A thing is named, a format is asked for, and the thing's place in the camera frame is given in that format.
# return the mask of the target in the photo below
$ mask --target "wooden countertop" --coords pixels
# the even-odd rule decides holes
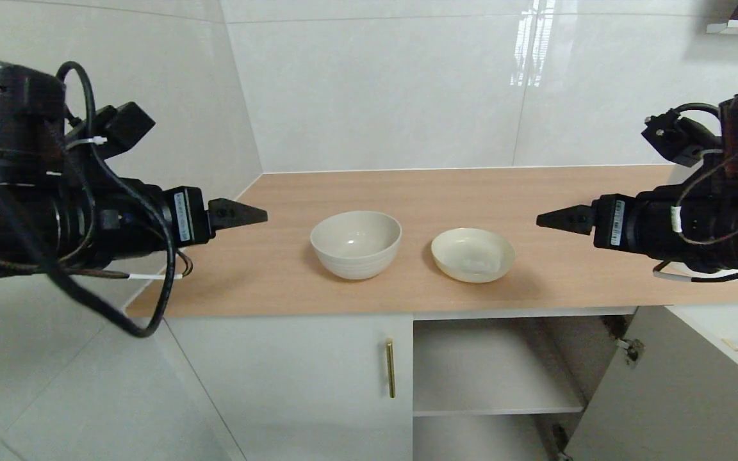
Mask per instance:
[[[176,281],[168,317],[429,312],[738,302],[738,281],[709,285],[652,277],[643,255],[594,248],[591,236],[536,227],[539,213],[636,195],[664,184],[670,166],[401,170],[264,175],[240,198],[269,222],[223,230],[190,249],[195,270]],[[348,210],[377,210],[404,227],[397,259],[378,277],[346,281],[317,261],[308,236]],[[441,231],[480,227],[512,241],[503,279],[471,285],[433,263]],[[149,317],[161,282],[129,306]]]

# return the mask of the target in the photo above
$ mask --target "shelf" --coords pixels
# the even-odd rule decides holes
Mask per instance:
[[[582,409],[537,319],[415,322],[415,416]]]
[[[538,461],[548,459],[533,417],[414,418],[415,461]]]

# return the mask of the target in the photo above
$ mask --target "barcode label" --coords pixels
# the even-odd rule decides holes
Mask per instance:
[[[177,192],[173,196],[176,203],[176,224],[178,224],[178,236],[182,242],[190,239],[190,219],[187,218],[187,200],[183,192]]]
[[[623,239],[623,219],[625,218],[625,202],[618,200],[614,204],[614,222],[611,227],[611,244],[615,247],[620,246],[620,240]]]

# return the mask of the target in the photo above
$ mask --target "white bowl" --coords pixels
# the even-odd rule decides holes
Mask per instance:
[[[363,280],[392,264],[401,236],[402,227],[392,216],[356,211],[324,219],[309,240],[324,268],[338,277]]]
[[[460,227],[446,230],[431,241],[434,262],[446,275],[469,283],[497,280],[516,258],[509,240],[494,232]]]

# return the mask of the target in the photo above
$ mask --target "wall tile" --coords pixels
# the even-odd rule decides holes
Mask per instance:
[[[21,459],[0,443],[0,461],[21,461]]]
[[[0,280],[0,434],[103,325],[43,275]]]
[[[24,458],[229,461],[154,339],[105,328],[5,433]]]
[[[264,170],[510,166],[531,22],[231,24]]]
[[[220,0],[227,22],[509,15],[539,0]]]
[[[93,6],[129,12],[154,13],[191,19],[224,21],[218,0],[25,0],[38,3]]]
[[[706,22],[541,15],[515,165],[661,163],[639,135],[645,117],[738,93],[738,37],[706,35]]]
[[[36,47],[49,30],[54,39]],[[120,175],[153,184],[179,176],[188,186],[223,178],[234,192],[261,173],[223,24],[0,2],[0,59],[50,73],[76,60],[90,74],[97,105],[141,105],[156,126],[110,161]],[[67,81],[71,109],[82,114],[80,86],[74,76]]]
[[[738,0],[545,0],[544,13],[729,17]]]

